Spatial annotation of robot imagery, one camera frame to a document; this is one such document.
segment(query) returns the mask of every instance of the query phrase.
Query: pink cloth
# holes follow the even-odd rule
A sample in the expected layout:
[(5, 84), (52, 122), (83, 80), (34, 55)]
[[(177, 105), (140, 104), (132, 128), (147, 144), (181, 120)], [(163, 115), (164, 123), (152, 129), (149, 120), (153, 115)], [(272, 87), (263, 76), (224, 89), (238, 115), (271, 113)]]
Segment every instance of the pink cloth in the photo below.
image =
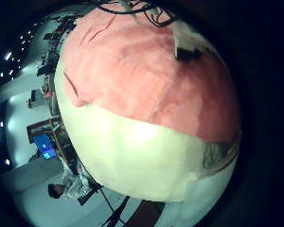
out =
[(197, 61), (178, 62), (171, 27), (137, 17), (142, 25), (99, 9), (78, 19), (62, 54), (69, 101), (208, 142), (231, 142), (240, 117), (232, 79), (220, 60), (205, 52)]

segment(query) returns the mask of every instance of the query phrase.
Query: blue screen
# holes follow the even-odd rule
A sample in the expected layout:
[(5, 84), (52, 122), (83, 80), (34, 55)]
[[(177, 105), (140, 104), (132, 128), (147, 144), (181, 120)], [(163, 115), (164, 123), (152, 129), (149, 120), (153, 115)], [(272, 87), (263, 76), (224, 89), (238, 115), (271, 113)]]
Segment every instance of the blue screen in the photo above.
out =
[(56, 156), (55, 149), (53, 149), (53, 146), (46, 134), (34, 136), (33, 140), (45, 159), (50, 159)]

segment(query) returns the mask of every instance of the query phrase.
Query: black cable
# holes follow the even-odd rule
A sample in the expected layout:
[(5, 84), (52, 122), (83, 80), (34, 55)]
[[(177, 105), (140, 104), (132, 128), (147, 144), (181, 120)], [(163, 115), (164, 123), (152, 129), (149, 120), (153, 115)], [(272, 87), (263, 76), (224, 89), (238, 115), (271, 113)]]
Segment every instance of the black cable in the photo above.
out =
[[(165, 22), (159, 22), (159, 18), (163, 14), (163, 12), (165, 12), (168, 15), (169, 19), (167, 19)], [(160, 8), (160, 13), (156, 16), (155, 19), (154, 19), (154, 16), (152, 14), (151, 14), (151, 17), (150, 17), (146, 10), (143, 11), (143, 13), (146, 16), (146, 18), (154, 26), (157, 26), (157, 27), (168, 26), (168, 25), (170, 25), (171, 23), (173, 23), (174, 21), (176, 21), (178, 19), (176, 16), (173, 16), (170, 12), (168, 12), (167, 10), (163, 10), (162, 8)]]
[[(109, 207), (111, 208), (112, 212), (114, 212), (115, 210), (114, 210), (113, 206), (110, 204), (110, 202), (109, 202), (108, 199), (106, 198), (106, 196), (105, 196), (104, 192), (102, 191), (102, 189), (100, 188), (99, 190), (100, 190), (102, 196), (104, 197), (105, 201), (107, 202), (107, 204), (108, 204)], [(121, 218), (119, 218), (118, 220), (121, 221), (122, 224), (123, 224), (125, 227), (127, 227), (126, 223), (125, 223)]]
[(149, 9), (156, 8), (155, 5), (147, 4), (147, 5), (144, 5), (141, 9), (134, 9), (134, 10), (130, 10), (130, 11), (114, 11), (114, 10), (110, 10), (110, 9), (104, 8), (103, 6), (101, 6), (100, 4), (98, 4), (98, 3), (94, 2), (94, 1), (91, 1), (90, 3), (95, 5), (96, 7), (98, 7), (99, 9), (101, 9), (103, 11), (106, 11), (106, 12), (109, 12), (109, 13), (112, 13), (112, 14), (119, 14), (119, 15), (135, 14), (135, 13), (143, 12), (144, 10), (149, 10)]

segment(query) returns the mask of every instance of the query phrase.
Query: dark hair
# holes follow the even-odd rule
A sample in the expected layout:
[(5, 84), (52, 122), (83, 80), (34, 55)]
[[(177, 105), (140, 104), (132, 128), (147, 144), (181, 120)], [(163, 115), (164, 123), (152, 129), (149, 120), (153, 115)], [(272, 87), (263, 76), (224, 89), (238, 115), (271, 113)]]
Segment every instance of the dark hair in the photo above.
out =
[(48, 185), (48, 188), (47, 188), (47, 192), (48, 192), (48, 195), (51, 197), (51, 198), (54, 198), (54, 199), (58, 199), (60, 196), (61, 196), (61, 194), (58, 194), (57, 192), (56, 192), (56, 190), (55, 190), (55, 184), (53, 184), (53, 183), (50, 183), (49, 185)]

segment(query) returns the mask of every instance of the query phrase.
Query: wall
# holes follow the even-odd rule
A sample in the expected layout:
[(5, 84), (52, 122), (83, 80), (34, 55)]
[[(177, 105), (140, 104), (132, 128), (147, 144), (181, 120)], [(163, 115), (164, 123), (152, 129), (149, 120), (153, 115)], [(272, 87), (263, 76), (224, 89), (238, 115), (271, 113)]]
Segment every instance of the wall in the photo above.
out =
[(36, 145), (29, 144), (27, 126), (49, 118), (48, 108), (38, 106), (29, 109), (26, 100), (30, 92), (13, 96), (7, 106), (6, 136), (9, 158), (14, 167), (24, 165), (36, 153)]

